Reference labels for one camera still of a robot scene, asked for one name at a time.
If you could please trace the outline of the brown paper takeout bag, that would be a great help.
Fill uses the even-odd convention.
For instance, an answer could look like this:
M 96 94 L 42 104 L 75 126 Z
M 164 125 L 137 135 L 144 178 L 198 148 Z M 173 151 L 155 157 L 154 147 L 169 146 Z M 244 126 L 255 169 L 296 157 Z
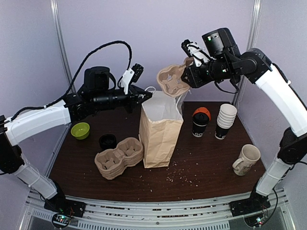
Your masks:
M 145 91 L 152 97 L 141 106 L 139 140 L 144 149 L 143 165 L 167 167 L 183 124 L 181 97 L 173 98 L 153 86 Z

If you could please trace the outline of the single brown pulp cup carrier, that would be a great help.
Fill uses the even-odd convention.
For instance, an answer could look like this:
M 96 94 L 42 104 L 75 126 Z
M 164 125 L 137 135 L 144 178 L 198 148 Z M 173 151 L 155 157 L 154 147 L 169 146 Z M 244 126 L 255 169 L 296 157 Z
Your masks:
M 181 79 L 181 76 L 185 68 L 192 64 L 193 61 L 193 58 L 187 57 L 182 65 L 173 64 L 158 72 L 156 76 L 157 83 L 166 95 L 175 98 L 190 89 L 190 86 Z

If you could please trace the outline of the black paper coffee cup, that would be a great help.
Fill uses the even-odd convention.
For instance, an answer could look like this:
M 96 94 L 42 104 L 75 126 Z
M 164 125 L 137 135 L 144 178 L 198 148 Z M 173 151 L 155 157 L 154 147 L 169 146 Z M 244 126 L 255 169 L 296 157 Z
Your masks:
M 199 125 L 197 125 L 193 122 L 193 124 L 192 124 L 192 134 L 193 134 L 193 136 L 195 136 L 197 138 L 202 137 L 206 127 L 207 127 L 207 125 L 199 126 Z

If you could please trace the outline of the brown pulp cup carrier stack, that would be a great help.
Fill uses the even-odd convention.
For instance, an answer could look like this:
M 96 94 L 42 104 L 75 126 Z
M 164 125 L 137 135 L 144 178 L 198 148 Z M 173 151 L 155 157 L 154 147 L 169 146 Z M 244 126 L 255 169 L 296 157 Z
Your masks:
M 126 168 L 134 167 L 144 158 L 141 142 L 136 138 L 126 138 L 119 142 L 114 149 L 106 149 L 96 154 L 94 162 L 107 180 L 113 180 L 122 175 Z

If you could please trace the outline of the black plastic cup lid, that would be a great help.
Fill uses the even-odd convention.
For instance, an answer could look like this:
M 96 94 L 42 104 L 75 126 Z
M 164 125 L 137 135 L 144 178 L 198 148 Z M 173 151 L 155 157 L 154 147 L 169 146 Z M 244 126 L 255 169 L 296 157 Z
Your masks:
M 210 121 L 210 118 L 202 112 L 195 113 L 193 115 L 193 122 L 199 126 L 207 125 Z

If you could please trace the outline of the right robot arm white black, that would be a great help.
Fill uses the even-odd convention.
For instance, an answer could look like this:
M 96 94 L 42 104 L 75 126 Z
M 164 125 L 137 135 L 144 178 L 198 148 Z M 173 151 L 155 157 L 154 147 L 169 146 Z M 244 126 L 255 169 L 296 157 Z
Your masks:
M 277 106 L 289 123 L 280 142 L 280 150 L 273 163 L 254 185 L 246 200 L 249 211 L 257 211 L 273 188 L 293 165 L 307 153 L 307 107 L 291 86 L 280 68 L 260 49 L 251 48 L 240 53 L 228 28 L 219 28 L 202 36 L 206 50 L 188 39 L 181 44 L 193 64 L 187 66 L 181 79 L 192 88 L 210 82 L 218 84 L 230 80 L 236 87 L 242 76 L 257 85 Z

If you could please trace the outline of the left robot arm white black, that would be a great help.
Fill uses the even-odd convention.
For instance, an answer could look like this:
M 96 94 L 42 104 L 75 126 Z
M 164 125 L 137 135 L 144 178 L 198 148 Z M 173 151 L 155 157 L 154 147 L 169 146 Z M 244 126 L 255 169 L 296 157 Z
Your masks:
M 134 85 L 143 73 L 135 64 L 116 82 L 108 67 L 92 67 L 84 72 L 84 82 L 76 93 L 69 93 L 52 106 L 31 109 L 16 118 L 0 117 L 0 169 L 13 174 L 38 191 L 59 213 L 69 209 L 69 202 L 58 185 L 43 176 L 22 156 L 19 143 L 61 125 L 75 123 L 100 111 L 124 107 L 132 112 L 135 106 L 152 97 L 152 93 Z

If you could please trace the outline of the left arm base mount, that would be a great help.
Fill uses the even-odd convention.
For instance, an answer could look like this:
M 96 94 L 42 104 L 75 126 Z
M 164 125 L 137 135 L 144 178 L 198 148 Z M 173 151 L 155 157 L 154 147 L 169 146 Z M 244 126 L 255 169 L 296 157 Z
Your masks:
M 81 201 L 69 200 L 64 197 L 54 197 L 46 199 L 40 195 L 44 201 L 44 209 L 54 212 L 51 223 L 57 229 L 68 227 L 75 217 L 82 218 L 85 212 L 86 204 Z

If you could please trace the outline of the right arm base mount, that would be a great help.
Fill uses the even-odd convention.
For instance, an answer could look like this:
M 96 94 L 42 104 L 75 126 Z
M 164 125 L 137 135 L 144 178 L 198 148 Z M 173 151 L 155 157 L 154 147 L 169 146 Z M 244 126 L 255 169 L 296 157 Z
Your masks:
M 246 224 L 257 228 L 264 224 L 265 213 L 268 214 L 266 210 L 271 204 L 267 196 L 251 192 L 249 198 L 232 201 L 229 206 L 233 217 L 247 215 L 248 217 L 244 218 Z

